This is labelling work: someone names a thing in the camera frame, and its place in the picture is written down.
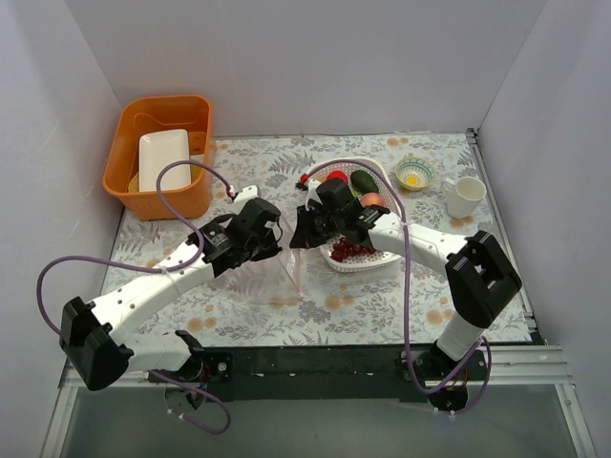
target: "red grapes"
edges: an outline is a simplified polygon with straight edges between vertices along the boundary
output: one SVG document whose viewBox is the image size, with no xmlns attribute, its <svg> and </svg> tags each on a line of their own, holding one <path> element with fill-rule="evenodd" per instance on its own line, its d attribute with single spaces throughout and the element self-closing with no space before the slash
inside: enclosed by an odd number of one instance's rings
<svg viewBox="0 0 611 458">
<path fill-rule="evenodd" d="M 345 237 L 340 238 L 340 241 L 333 243 L 333 252 L 331 253 L 331 259 L 337 262 L 344 262 L 347 258 L 359 255 L 372 255 L 375 250 L 367 248 L 366 246 L 357 245 L 352 243 Z"/>
</svg>

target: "orange plastic bin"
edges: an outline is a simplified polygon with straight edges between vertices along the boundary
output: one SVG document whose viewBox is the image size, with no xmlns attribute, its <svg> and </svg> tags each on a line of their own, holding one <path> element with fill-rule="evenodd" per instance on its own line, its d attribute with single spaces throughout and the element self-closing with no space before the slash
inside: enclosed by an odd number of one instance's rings
<svg viewBox="0 0 611 458">
<path fill-rule="evenodd" d="M 212 135 L 212 107 L 199 95 L 166 95 L 141 98 L 130 103 L 121 115 L 108 156 L 104 189 L 144 220 L 172 219 L 156 192 L 130 193 L 130 180 L 138 171 L 140 137 L 152 132 L 185 129 L 189 154 L 203 154 L 203 163 L 214 165 L 216 146 Z M 212 175 L 200 169 L 191 184 L 164 191 L 168 202 L 182 215 L 193 219 L 203 215 L 212 198 Z"/>
</svg>

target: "white strainer basket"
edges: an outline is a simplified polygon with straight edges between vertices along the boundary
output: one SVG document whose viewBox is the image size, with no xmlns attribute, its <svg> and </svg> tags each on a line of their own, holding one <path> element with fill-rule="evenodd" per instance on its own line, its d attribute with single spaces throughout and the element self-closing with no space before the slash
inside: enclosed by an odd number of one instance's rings
<svg viewBox="0 0 611 458">
<path fill-rule="evenodd" d="M 382 165 L 373 159 L 362 156 L 352 156 L 352 157 L 338 157 L 338 159 L 350 159 L 350 160 L 360 160 L 361 162 L 365 162 L 369 167 L 373 168 L 376 172 L 378 172 L 384 179 L 390 183 L 389 176 L 384 171 Z M 321 165 L 325 165 L 329 161 L 326 160 L 324 162 L 318 162 L 314 164 L 309 170 L 313 170 L 315 167 L 319 167 Z M 321 182 L 327 179 L 328 174 L 333 172 L 334 170 L 341 170 L 346 174 L 348 178 L 350 178 L 350 174 L 355 170 L 364 170 L 367 172 L 375 181 L 375 184 L 378 185 L 378 189 L 380 190 L 379 194 L 384 198 L 386 202 L 387 208 L 389 208 L 392 212 L 399 214 L 399 207 L 396 203 L 396 200 L 392 196 L 392 194 L 387 189 L 386 185 L 374 175 L 371 171 L 366 169 L 365 167 L 361 167 L 358 164 L 348 164 L 348 163 L 339 163 L 339 164 L 331 164 L 327 167 L 316 172 L 311 178 L 317 179 Z M 323 254 L 323 258 L 328 262 L 328 264 L 338 272 L 364 272 L 366 270 L 375 269 L 376 267 L 381 267 L 390 262 L 394 262 L 399 260 L 401 257 L 399 255 L 395 255 L 387 252 L 376 252 L 373 255 L 358 255 L 350 257 L 344 262 L 337 262 L 336 260 L 331 259 L 331 252 L 333 251 L 333 243 L 337 243 L 340 239 L 340 236 L 331 239 L 328 243 L 322 245 L 320 247 L 321 253 Z"/>
</svg>

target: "white panel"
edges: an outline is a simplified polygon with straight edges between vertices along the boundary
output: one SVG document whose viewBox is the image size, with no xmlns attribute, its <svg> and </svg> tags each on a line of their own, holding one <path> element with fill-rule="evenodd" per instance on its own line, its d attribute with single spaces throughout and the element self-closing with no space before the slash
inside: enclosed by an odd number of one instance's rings
<svg viewBox="0 0 611 458">
<path fill-rule="evenodd" d="M 537 322 L 609 456 L 611 5 L 549 0 L 481 129 Z"/>
<path fill-rule="evenodd" d="M 39 317 L 38 272 L 67 253 L 108 256 L 119 206 L 101 173 L 118 102 L 60 0 L 0 2 L 0 455 L 38 456 L 65 360 Z M 45 289 L 96 295 L 102 268 L 59 267 Z"/>
<path fill-rule="evenodd" d="M 544 0 L 66 0 L 121 103 L 197 92 L 221 135 L 479 126 Z"/>
</svg>

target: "white cup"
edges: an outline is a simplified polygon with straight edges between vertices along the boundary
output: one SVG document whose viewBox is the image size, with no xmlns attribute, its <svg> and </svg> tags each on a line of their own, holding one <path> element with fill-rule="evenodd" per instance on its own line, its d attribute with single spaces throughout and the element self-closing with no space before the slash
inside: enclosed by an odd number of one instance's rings
<svg viewBox="0 0 611 458">
<path fill-rule="evenodd" d="M 475 177 L 463 177 L 457 181 L 446 178 L 441 189 L 448 200 L 448 214 L 456 219 L 472 214 L 486 197 L 486 185 Z"/>
</svg>

